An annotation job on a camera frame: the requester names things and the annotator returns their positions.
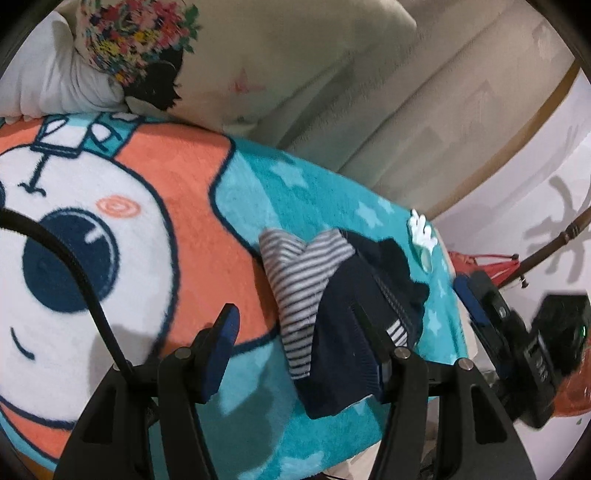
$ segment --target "cartoon eye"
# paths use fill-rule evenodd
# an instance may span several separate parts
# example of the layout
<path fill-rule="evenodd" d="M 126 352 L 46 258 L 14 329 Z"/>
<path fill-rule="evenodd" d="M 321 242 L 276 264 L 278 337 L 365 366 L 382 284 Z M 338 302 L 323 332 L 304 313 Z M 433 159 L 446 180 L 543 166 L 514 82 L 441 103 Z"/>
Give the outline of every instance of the cartoon eye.
<path fill-rule="evenodd" d="M 104 300 L 113 289 L 119 271 L 119 251 L 109 226 L 81 209 L 51 212 L 39 223 L 70 248 L 90 278 L 99 300 Z M 60 313 L 86 310 L 86 303 L 68 269 L 31 239 L 25 243 L 22 271 L 29 291 L 47 308 Z"/>

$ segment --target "blanket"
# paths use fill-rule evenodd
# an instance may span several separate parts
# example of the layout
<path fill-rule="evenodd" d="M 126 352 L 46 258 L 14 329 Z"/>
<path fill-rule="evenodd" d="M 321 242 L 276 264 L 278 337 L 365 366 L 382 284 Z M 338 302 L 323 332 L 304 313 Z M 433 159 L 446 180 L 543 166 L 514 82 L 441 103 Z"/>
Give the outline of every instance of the blanket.
<path fill-rule="evenodd" d="M 57 115 L 0 128 L 0 195 L 44 225 L 87 271 L 134 363 L 189 344 L 226 302 L 241 331 L 219 394 L 198 411 L 219 478 L 295 480 L 378 441 L 388 409 L 371 398 L 310 420 L 277 336 L 258 237 L 309 241 L 340 227 L 393 237 L 426 282 L 419 353 L 452 363 L 466 345 L 443 252 L 426 274 L 410 213 L 337 174 L 277 150 L 130 113 Z M 72 279 L 35 242 L 0 232 L 0 426 L 54 469 L 112 364 Z M 166 479 L 158 424 L 158 480 Z"/>

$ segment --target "pillow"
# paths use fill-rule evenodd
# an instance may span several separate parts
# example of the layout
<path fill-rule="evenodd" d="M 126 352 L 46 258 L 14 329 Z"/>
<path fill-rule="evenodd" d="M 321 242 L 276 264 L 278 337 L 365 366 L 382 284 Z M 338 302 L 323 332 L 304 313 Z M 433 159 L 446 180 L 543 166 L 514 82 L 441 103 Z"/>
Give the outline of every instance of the pillow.
<path fill-rule="evenodd" d="M 125 109 L 121 86 L 74 49 L 66 20 L 52 12 L 27 37 L 0 79 L 0 117 Z"/>
<path fill-rule="evenodd" d="M 396 0 L 82 0 L 76 48 L 135 113 L 244 135 L 392 28 L 415 28 Z"/>

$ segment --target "black cable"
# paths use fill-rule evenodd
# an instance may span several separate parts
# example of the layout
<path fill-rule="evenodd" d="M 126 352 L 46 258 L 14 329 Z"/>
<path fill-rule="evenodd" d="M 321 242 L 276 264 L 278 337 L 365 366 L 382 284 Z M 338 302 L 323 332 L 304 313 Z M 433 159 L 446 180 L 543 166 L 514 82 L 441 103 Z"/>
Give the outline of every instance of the black cable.
<path fill-rule="evenodd" d="M 113 357 L 115 365 L 117 365 L 117 368 L 119 368 L 119 371 L 129 385 L 136 384 L 134 371 L 129 362 L 125 359 L 125 355 L 123 355 L 123 352 L 115 339 L 115 335 L 113 335 L 113 331 L 109 326 L 109 322 L 107 322 L 105 312 L 100 306 L 100 301 L 95 295 L 90 280 L 80 265 L 80 262 L 78 262 L 68 247 L 66 247 L 58 237 L 53 235 L 46 228 L 43 228 L 37 222 L 34 222 L 20 213 L 13 212 L 12 210 L 4 208 L 0 209 L 0 228 L 20 233 L 21 235 L 35 240 L 35 242 L 47 248 L 63 262 L 74 278 L 74 281 L 86 302 L 90 316 L 94 320 L 96 328 L 99 331 L 107 350 Z"/>
<path fill-rule="evenodd" d="M 328 478 L 333 478 L 335 480 L 347 480 L 346 478 L 342 478 L 341 476 L 329 475 L 328 473 L 323 473 L 322 475 L 327 476 Z"/>

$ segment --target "cartoon character print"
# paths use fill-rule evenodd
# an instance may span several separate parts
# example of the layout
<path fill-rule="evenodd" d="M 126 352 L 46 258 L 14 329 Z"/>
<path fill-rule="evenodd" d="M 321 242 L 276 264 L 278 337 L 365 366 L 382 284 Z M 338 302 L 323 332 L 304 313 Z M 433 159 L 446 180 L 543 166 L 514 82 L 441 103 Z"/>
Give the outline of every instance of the cartoon character print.
<path fill-rule="evenodd" d="M 193 53 L 201 26 L 199 9 L 168 0 L 124 0 L 80 5 L 79 28 L 89 61 L 123 86 L 126 96 L 172 108 L 184 52 Z"/>
<path fill-rule="evenodd" d="M 241 311 L 237 351 L 257 346 L 276 306 L 262 268 L 209 201 L 229 140 L 141 122 L 120 113 L 46 120 L 33 141 L 0 155 L 6 206 L 73 250 L 132 363 L 190 344 L 226 302 Z M 183 136 L 193 148 L 178 149 Z M 9 232 L 0 258 L 0 410 L 55 460 L 112 360 L 58 260 Z"/>

